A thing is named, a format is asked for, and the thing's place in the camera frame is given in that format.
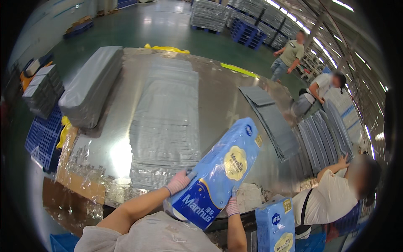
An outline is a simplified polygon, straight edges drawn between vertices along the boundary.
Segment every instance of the pink striped glove cuff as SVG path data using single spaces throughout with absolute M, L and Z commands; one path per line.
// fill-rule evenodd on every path
M 175 193 L 183 190 L 187 185 L 189 185 L 190 181 L 196 176 L 196 171 L 191 171 L 189 175 L 186 176 L 186 170 L 182 170 L 178 172 L 164 187 L 168 189 L 169 194 L 172 196 Z
M 237 189 L 232 187 L 232 197 L 229 199 L 227 206 L 225 207 L 228 217 L 234 214 L 239 214 L 239 208 L 237 203 Z

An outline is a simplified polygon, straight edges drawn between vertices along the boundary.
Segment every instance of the stainless steel table surface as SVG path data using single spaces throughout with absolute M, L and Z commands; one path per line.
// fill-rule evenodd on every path
M 199 73 L 199 142 L 202 156 L 237 119 L 251 117 L 262 136 L 263 146 L 244 182 L 256 183 L 273 194 L 292 196 L 296 193 L 298 181 L 292 180 L 289 163 L 279 161 L 261 122 L 238 89 L 238 86 L 260 86 L 275 100 L 290 127 L 296 127 L 297 118 L 289 113 L 292 97 L 286 87 L 264 77 L 254 78 L 221 67 L 220 62 L 215 60 L 143 48 L 124 48 L 123 68 L 106 102 L 105 113 L 94 129 L 81 130 L 81 135 L 76 138 L 70 156 L 71 172 L 104 184 L 107 188 L 106 205 L 117 206 L 147 192 L 132 188 L 130 184 L 132 153 L 129 126 L 155 57 L 187 60 Z

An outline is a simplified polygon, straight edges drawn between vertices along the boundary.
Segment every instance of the epoxy floor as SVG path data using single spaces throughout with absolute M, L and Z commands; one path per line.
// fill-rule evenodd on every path
M 179 0 L 135 4 L 116 14 L 94 19 L 89 31 L 63 40 L 51 49 L 54 63 L 64 83 L 68 83 L 84 62 L 101 46 L 123 47 L 173 46 L 189 50 L 191 54 L 236 65 L 265 77 L 271 77 L 273 51 L 261 46 L 257 51 L 233 42 L 226 29 L 222 34 L 205 33 L 190 28 L 190 3 Z M 295 74 L 284 75 L 282 84 L 294 98 L 305 87 Z M 6 157 L 13 203 L 28 228 L 38 235 L 49 250 L 49 234 L 66 233 L 42 207 L 43 173 L 24 148 L 26 136 L 34 116 L 20 100 L 10 127 L 10 141 Z

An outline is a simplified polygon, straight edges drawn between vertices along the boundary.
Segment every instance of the person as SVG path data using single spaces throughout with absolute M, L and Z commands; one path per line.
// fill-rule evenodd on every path
M 183 190 L 196 176 L 177 173 L 170 183 L 156 191 L 133 198 L 109 214 L 96 226 L 87 226 L 75 252 L 119 251 L 217 251 L 216 247 L 192 224 L 173 219 L 165 212 L 147 215 L 163 200 Z M 237 205 L 235 187 L 225 210 L 228 215 L 227 246 L 230 252 L 246 252 L 246 234 Z
M 365 154 L 346 163 L 347 156 L 340 157 L 337 164 L 318 173 L 316 188 L 306 189 L 293 197 L 296 239 L 308 238 L 311 225 L 328 224 L 345 216 L 360 199 L 366 198 L 366 206 L 374 202 L 380 165 Z
M 271 77 L 272 81 L 280 83 L 280 77 L 285 72 L 290 74 L 299 64 L 304 52 L 303 44 L 305 39 L 306 33 L 301 30 L 297 33 L 295 40 L 288 41 L 285 47 L 273 53 L 275 57 L 277 57 L 279 54 L 281 55 L 270 67 L 273 72 L 273 76 Z
M 346 77 L 340 71 L 319 74 L 309 85 L 299 91 L 297 102 L 292 104 L 292 111 L 295 116 L 299 117 L 305 114 L 318 100 L 321 104 L 325 103 L 323 96 L 330 88 L 345 88 Z

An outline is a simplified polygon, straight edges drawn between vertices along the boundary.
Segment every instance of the toilet paper package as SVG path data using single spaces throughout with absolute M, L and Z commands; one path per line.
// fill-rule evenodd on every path
M 291 198 L 280 194 L 255 209 L 258 252 L 294 252 L 295 224 Z
M 237 120 L 193 169 L 196 177 L 164 202 L 173 217 L 205 230 L 223 210 L 255 162 L 262 138 L 252 119 Z

